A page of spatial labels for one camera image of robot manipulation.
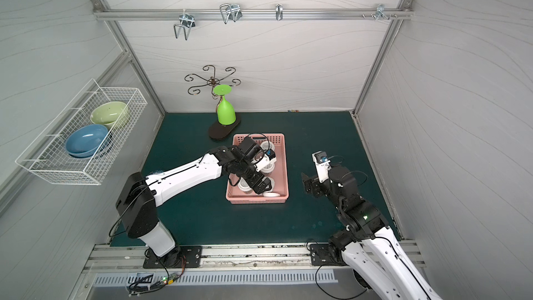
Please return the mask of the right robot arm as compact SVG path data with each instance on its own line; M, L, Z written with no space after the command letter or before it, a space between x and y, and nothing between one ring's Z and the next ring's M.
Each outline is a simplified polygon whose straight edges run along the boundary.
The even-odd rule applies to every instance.
M348 265L357 282L381 299L439 299L437 291L409 259L387 219L359 192L353 173L340 165L319 165L303 174L306 193L327 197L343 229L328 241L328 264Z

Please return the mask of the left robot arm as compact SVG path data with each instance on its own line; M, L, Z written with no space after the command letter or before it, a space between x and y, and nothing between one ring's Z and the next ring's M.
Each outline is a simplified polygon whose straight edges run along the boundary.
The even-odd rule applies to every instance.
M157 208L180 193L199 184L234 175L256 194L273 189L263 169L276 162L270 144L266 147L247 136L240 144L220 146L201 158L159 174L130 175L115 204L119 222L129 238L140 239L158 258L178 253L178 245L158 217Z

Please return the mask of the yogurt cup mid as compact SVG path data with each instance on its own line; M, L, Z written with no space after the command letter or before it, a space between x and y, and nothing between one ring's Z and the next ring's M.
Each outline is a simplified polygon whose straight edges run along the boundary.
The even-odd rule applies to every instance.
M276 165L274 163L269 163L267 166L265 166L261 172L263 174L270 174L275 170Z

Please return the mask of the pink plastic basket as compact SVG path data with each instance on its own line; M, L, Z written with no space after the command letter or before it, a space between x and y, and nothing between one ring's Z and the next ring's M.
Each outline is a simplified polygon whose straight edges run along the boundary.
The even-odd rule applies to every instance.
M235 183L238 179L235 175L231 175L226 188L226 199L231 204L284 204L290 195L285 136L282 133L265 133L265 136L251 134L249 137L258 144L269 140L269 146L276 154L276 162L273 164L273 168L271 167L272 171L266 173L266 176L273 183L273 191L267 194L266 197L262 194L255 194L253 190L249 190L247 187L247 190L243 191L243 181L240 181L237 186L231 186L230 182Z

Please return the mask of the yogurt cup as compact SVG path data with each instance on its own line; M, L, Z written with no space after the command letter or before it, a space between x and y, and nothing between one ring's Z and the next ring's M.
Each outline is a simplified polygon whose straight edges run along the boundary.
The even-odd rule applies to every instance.
M270 181L270 189L264 193L262 193L263 197L280 197L280 194L274 191L275 188L275 180L271 178L270 176L267 177Z
M253 189L250 187L250 185L244 180L240 179L239 183L237 184L237 187L244 193L244 194L250 194Z
M272 142L268 141L268 140L263 141L260 144L260 147L261 147L262 150L266 151L267 153L269 153L270 151L272 151L272 152L275 151L274 144Z

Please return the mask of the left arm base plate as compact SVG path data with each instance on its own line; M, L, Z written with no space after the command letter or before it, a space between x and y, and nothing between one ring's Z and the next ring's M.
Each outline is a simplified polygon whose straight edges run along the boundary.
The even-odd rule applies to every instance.
M148 248L143 262L144 269L198 268L201 262L202 246L178 246L164 256L157 256Z

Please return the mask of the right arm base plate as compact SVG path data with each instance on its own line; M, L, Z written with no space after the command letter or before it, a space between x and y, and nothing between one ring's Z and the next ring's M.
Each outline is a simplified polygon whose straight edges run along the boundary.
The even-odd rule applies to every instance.
M313 266L346 266L341 257L341 251L326 243L310 243L306 245L310 252Z

